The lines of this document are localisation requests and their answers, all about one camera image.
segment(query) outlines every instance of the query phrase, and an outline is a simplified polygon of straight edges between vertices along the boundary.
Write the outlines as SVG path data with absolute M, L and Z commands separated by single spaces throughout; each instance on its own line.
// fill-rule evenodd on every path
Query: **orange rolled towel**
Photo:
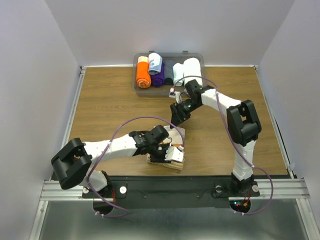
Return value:
M 148 73 L 149 63 L 141 61 L 136 66 L 136 84 L 143 89 L 150 87 L 151 78 Z

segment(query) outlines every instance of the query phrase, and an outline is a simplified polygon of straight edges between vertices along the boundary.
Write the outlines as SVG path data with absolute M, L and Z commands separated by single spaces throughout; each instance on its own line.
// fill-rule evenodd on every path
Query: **purple rolled cloth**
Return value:
M 165 84 L 165 63 L 162 62 L 161 64 L 161 71 L 155 75 L 150 75 L 151 77 L 151 84 L 155 87 L 161 87 Z

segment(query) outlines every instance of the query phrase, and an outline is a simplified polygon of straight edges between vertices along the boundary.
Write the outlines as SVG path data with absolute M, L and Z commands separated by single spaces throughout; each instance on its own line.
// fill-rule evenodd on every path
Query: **cable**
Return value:
M 244 212 L 236 212 L 236 213 L 240 213 L 240 214 L 242 214 L 242 215 L 254 215 L 254 214 L 260 213 L 260 212 L 263 211 L 266 207 L 269 206 L 269 204 L 271 203 L 271 200 L 272 200 L 272 198 L 273 198 L 273 196 L 274 196 L 274 183 L 273 183 L 273 181 L 272 181 L 272 179 L 271 179 L 271 176 L 270 176 L 270 175 L 267 173 L 267 171 L 264 170 L 263 168 L 257 167 L 257 166 L 254 166 L 253 164 L 251 164 L 251 163 L 246 159 L 246 157 L 240 152 L 240 150 L 239 150 L 238 147 L 236 146 L 236 143 L 232 140 L 232 137 L 231 137 L 230 132 L 229 132 L 229 130 L 228 130 L 228 124 L 227 124 L 226 119 L 225 119 L 225 117 L 224 117 L 224 115 L 223 115 L 223 113 L 222 113 L 221 104 L 220 104 L 220 101 L 219 101 L 219 94 L 218 94 L 218 93 L 219 93 L 219 87 L 218 87 L 217 84 L 215 84 L 212 80 L 207 79 L 207 78 L 205 78 L 205 77 L 203 77 L 203 76 L 190 75 L 190 76 L 184 76 L 184 77 L 180 78 L 179 80 L 177 80 L 177 81 L 174 83 L 173 88 L 175 88 L 175 86 L 177 85 L 178 82 L 182 81 L 182 80 L 185 79 L 185 78 L 189 78 L 189 77 L 192 77 L 192 78 L 201 78 L 201 79 L 206 80 L 206 81 L 208 81 L 208 82 L 210 82 L 210 83 L 213 84 L 213 86 L 215 87 L 215 90 L 216 90 L 215 96 L 216 96 L 216 102 L 217 102 L 217 105 L 218 105 L 219 113 L 220 113 L 220 116 L 221 116 L 221 119 L 222 119 L 224 128 L 225 128 L 225 130 L 226 130 L 226 133 L 227 133 L 227 135 L 228 135 L 228 137 L 229 137 L 229 140 L 230 140 L 232 146 L 234 147 L 234 149 L 236 150 L 236 152 L 239 154 L 239 156 L 246 162 L 246 164 L 249 165 L 249 167 L 251 167 L 251 168 L 253 168 L 253 169 L 258 169 L 258 170 L 262 171 L 262 172 L 266 175 L 266 177 L 269 179 L 270 185 L 271 185 L 271 194 L 270 194 L 270 198 L 269 198 L 268 202 L 266 203 L 266 205 L 263 206 L 262 208 L 256 210 L 256 211 L 253 211 L 253 212 L 247 212 L 247 213 L 244 213 Z
M 241 201 L 241 203 L 246 201 L 247 194 L 248 194 L 248 198 L 250 198 L 250 191 L 248 190 L 248 192 L 244 195 L 244 199 Z
M 113 199 L 113 203 L 116 204 L 116 191 L 115 191 L 115 189 L 112 189 L 112 199 Z
M 170 142 L 166 142 L 166 144 L 172 143 L 172 137 L 168 136 L 167 139 L 171 140 Z
M 179 96 L 180 102 L 182 102 L 182 94 L 185 94 L 186 96 L 188 96 L 188 94 L 186 94 L 185 92 L 182 92 Z
M 245 203 L 245 204 L 248 204 L 248 203 L 249 203 L 249 201 L 250 201 L 250 191 L 249 191 L 249 190 L 248 190 L 248 193 L 249 193 L 248 200 L 246 201 L 246 203 Z
M 127 216 L 129 214 L 129 211 L 121 206 L 118 206 L 118 205 L 115 205 L 109 201 L 107 201 L 104 197 L 102 197 L 96 190 L 95 188 L 92 186 L 92 184 L 90 183 L 90 176 L 92 175 L 92 173 L 94 172 L 94 170 L 96 169 L 97 165 L 99 164 L 99 162 L 101 161 L 101 159 L 103 158 L 103 156 L 106 154 L 106 152 L 108 151 L 108 149 L 110 148 L 110 144 L 112 143 L 112 141 L 115 139 L 117 133 L 119 132 L 119 130 L 126 124 L 134 121 L 134 120 L 137 120 L 137 119 L 158 119 L 158 120 L 161 120 L 167 124 L 169 124 L 170 126 L 172 126 L 173 128 L 175 128 L 177 130 L 177 132 L 180 134 L 181 138 L 182 138 L 182 147 L 185 145 L 185 138 L 184 138 L 184 135 L 182 134 L 182 132 L 179 130 L 178 127 L 176 127 L 175 125 L 173 125 L 171 122 L 165 120 L 164 118 L 161 118 L 161 117 L 157 117 L 157 116 L 137 116 L 137 117 L 134 117 L 126 122 L 124 122 L 123 124 L 121 124 L 120 126 L 118 126 L 118 128 L 115 130 L 114 134 L 112 135 L 112 137 L 110 138 L 109 140 L 109 143 L 107 144 L 107 146 L 105 147 L 105 149 L 103 150 L 103 152 L 101 153 L 101 155 L 99 156 L 99 158 L 97 159 L 97 161 L 95 162 L 95 164 L 93 165 L 93 167 L 91 168 L 89 174 L 88 174 L 88 177 L 87 177 L 87 182 L 88 182 L 88 185 L 90 187 L 90 189 L 92 190 L 92 192 L 97 196 L 99 197 L 103 202 L 105 202 L 106 204 L 114 207 L 115 209 L 119 209 L 119 210 L 122 210 L 124 211 L 125 213 L 123 214 L 119 214 L 119 215 L 104 215 L 104 214 L 101 214 L 99 213 L 98 211 L 95 212 L 96 215 L 99 215 L 103 218 L 120 218 L 120 217 L 124 217 L 124 216 Z

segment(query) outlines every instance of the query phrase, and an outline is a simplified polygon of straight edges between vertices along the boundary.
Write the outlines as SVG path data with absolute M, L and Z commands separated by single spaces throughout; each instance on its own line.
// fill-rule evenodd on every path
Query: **clear plastic container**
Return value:
M 136 82 L 136 75 L 137 75 L 137 64 L 138 64 L 138 58 L 140 56 L 146 56 L 148 57 L 150 53 L 154 53 L 154 51 L 150 51 L 147 53 L 138 53 L 137 55 L 134 56 L 133 60 L 133 75 L 132 75 L 132 90 L 138 94 L 140 97 L 168 97 L 170 88 L 172 85 L 163 85 L 161 87 L 154 87 L 150 86 L 148 88 L 141 88 L 138 87 L 137 82 Z M 205 70 L 205 62 L 204 58 L 202 57 L 201 54 L 198 53 L 189 53 L 187 51 L 181 52 L 181 53 L 164 53 L 164 52 L 157 52 L 161 57 L 162 60 L 173 60 L 175 63 L 181 63 L 183 64 L 185 60 L 189 58 L 196 58 L 200 62 L 201 66 L 201 75 L 202 77 L 206 77 L 206 70 Z M 203 80 L 202 81 L 203 86 L 208 85 L 208 83 Z M 177 86 L 175 88 L 177 91 L 183 92 L 184 87 L 183 86 Z

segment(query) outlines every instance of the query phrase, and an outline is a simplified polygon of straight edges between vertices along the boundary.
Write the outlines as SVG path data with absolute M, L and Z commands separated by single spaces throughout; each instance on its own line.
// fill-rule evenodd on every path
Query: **wooden tabletop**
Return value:
M 262 132 L 255 145 L 253 163 L 270 174 L 287 174 L 274 128 L 253 67 L 206 67 L 207 78 L 215 81 L 220 92 L 238 100 L 252 100 Z M 75 112 L 70 139 L 83 142 L 108 140 L 125 121 L 143 115 L 170 121 L 169 97 L 139 97 L 131 89 L 132 67 L 87 68 Z M 117 135 L 151 130 L 164 124 L 155 119 L 138 119 L 124 126 Z M 112 159 L 98 165 L 109 175 L 230 175 L 234 166 L 233 149 L 220 114 L 202 106 L 179 127 L 185 129 L 185 162 L 182 171 L 147 164 L 146 156 Z

